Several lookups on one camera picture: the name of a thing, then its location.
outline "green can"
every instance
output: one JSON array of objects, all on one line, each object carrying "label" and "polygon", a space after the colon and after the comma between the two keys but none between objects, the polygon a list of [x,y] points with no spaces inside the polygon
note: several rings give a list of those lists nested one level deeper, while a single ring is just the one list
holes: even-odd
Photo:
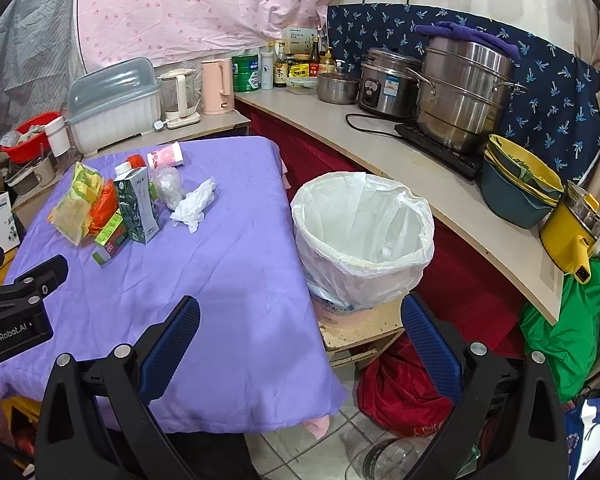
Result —
[{"label": "green can", "polygon": [[233,56],[234,92],[251,92],[260,88],[260,70],[258,54],[252,56]]}]

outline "wooden stool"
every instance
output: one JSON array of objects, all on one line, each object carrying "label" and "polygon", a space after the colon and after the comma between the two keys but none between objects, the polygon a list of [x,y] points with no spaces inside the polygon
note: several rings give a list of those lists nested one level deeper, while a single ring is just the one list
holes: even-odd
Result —
[{"label": "wooden stool", "polygon": [[[319,322],[331,368],[355,363],[362,370],[378,359],[389,345],[404,332],[400,319],[402,297],[375,307],[360,323],[338,328]],[[336,354],[348,350],[350,355]]]}]

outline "palm tree print fabric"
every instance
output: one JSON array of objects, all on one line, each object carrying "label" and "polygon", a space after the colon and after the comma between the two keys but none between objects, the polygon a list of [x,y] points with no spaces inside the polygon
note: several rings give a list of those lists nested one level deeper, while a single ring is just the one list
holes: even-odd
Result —
[{"label": "palm tree print fabric", "polygon": [[455,10],[403,4],[331,6],[327,27],[335,59],[358,72],[362,55],[384,47],[424,57],[429,38],[416,25],[453,21],[494,34],[520,50],[515,81],[529,93],[513,96],[499,133],[535,153],[560,178],[581,179],[600,153],[596,93],[600,72],[573,54],[530,32]]}]

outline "white tile floor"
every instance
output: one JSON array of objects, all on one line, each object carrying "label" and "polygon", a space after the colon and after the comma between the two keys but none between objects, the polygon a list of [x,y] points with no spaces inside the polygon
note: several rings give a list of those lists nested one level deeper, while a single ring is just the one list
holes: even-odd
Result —
[{"label": "white tile floor", "polygon": [[356,367],[336,368],[336,375],[349,392],[340,412],[331,417],[325,437],[316,441],[304,426],[247,435],[253,465],[265,480],[343,480],[356,453],[384,435],[358,409]]}]

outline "power cord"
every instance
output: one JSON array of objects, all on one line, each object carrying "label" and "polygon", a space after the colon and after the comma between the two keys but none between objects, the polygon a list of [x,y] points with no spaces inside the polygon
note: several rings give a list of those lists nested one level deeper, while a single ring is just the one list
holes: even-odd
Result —
[{"label": "power cord", "polygon": [[392,123],[395,123],[395,121],[392,119],[383,119],[382,117],[376,117],[376,116],[368,115],[368,114],[347,114],[344,116],[344,120],[347,121],[347,124],[354,130],[357,130],[359,132],[364,132],[366,134],[382,135],[385,137],[393,137],[394,139],[402,140],[402,137],[398,136],[398,135],[389,134],[387,132],[381,132],[380,130],[367,130],[366,128],[359,128],[357,126],[354,126],[353,124],[351,124],[351,121],[349,120],[350,117],[367,117],[367,118],[376,119],[379,121],[390,121]]}]

